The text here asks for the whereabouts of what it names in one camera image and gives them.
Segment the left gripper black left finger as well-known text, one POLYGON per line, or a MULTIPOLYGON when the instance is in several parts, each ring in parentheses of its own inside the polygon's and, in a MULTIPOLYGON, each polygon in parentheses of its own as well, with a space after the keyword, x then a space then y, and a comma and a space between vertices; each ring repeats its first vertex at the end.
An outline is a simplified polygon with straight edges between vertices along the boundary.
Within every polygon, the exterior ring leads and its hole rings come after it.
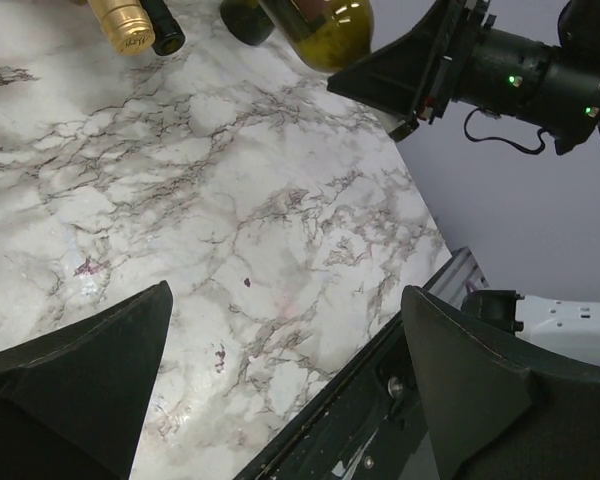
POLYGON ((166 343, 162 281, 0 352, 0 479, 127 479, 166 343))

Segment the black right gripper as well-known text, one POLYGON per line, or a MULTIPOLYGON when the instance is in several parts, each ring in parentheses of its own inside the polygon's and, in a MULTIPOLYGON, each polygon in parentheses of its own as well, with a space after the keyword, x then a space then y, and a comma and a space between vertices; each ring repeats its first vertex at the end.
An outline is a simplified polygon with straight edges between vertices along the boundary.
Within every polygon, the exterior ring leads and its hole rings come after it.
POLYGON ((489 7, 490 1, 436 1, 408 33, 331 75, 327 90, 389 114, 386 133, 403 141, 420 126, 405 120, 416 112, 429 124, 444 115, 489 7))

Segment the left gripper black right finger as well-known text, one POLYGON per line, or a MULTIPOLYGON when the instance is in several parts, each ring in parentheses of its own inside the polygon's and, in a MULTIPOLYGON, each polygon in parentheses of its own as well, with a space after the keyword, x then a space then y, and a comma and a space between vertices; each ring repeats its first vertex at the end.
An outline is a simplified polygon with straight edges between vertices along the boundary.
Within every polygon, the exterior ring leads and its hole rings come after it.
POLYGON ((442 479, 600 479, 600 367, 472 318, 420 287, 402 318, 442 479))

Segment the green bottle silver foil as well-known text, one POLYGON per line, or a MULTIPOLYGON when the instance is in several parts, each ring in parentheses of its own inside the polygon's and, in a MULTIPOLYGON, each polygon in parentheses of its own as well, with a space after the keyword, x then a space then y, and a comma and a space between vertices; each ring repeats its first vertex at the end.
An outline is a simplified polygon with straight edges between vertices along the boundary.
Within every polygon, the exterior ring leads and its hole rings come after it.
POLYGON ((260 6, 311 69, 336 73, 371 53, 368 0, 263 0, 260 6))

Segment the dark bottle black neck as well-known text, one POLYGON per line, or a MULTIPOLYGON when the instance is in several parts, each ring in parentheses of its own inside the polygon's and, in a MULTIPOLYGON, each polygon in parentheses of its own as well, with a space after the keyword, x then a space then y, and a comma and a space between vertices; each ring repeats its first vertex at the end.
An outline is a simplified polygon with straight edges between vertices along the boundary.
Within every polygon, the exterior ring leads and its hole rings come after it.
POLYGON ((182 48, 186 37, 164 0, 141 0, 155 33, 152 45, 158 56, 170 56, 182 48))
POLYGON ((262 44, 275 29, 258 0, 223 0, 219 11, 230 33, 249 46, 262 44))

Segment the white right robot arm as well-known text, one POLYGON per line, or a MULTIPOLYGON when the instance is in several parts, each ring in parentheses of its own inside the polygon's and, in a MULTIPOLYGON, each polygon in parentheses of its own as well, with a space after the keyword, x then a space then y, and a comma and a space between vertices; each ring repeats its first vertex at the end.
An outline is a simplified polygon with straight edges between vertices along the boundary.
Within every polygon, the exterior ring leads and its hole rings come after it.
POLYGON ((549 134, 564 155, 600 133, 600 1, 570 1, 560 43, 495 28, 486 1, 436 1, 405 35, 328 79, 330 92, 394 116, 409 136, 452 101, 549 134))

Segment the red bottle gold foil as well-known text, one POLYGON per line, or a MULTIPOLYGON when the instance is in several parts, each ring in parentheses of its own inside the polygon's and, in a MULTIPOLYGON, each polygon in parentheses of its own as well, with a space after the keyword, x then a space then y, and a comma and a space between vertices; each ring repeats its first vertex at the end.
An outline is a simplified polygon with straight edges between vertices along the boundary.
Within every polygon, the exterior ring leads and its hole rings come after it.
POLYGON ((88 0, 88 4, 117 53, 136 55, 153 45, 153 25, 138 0, 88 0))

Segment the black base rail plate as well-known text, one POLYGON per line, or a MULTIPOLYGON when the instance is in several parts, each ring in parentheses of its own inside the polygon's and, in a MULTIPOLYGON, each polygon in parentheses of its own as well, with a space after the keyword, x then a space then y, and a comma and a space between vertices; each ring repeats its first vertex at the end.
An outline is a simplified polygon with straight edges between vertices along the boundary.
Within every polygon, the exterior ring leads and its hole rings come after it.
POLYGON ((395 316, 236 477, 438 476, 402 319, 395 316))

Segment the aluminium extrusion rail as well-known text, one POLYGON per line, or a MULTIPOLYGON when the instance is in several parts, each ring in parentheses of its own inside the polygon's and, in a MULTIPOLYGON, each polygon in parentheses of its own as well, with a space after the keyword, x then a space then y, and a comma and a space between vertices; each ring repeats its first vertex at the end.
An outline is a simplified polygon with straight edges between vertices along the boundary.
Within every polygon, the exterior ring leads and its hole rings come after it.
POLYGON ((451 258, 423 286, 424 290, 457 309, 470 293, 489 288, 482 269, 468 247, 454 251, 451 258))

